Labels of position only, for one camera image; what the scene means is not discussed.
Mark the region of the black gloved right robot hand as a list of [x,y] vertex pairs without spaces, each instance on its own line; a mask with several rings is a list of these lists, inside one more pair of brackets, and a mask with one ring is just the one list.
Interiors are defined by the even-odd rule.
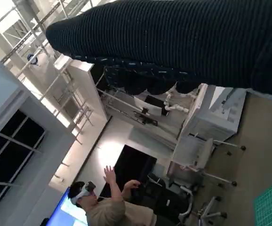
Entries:
[[130,94],[205,83],[272,95],[272,0],[117,0],[49,25],[46,38]]

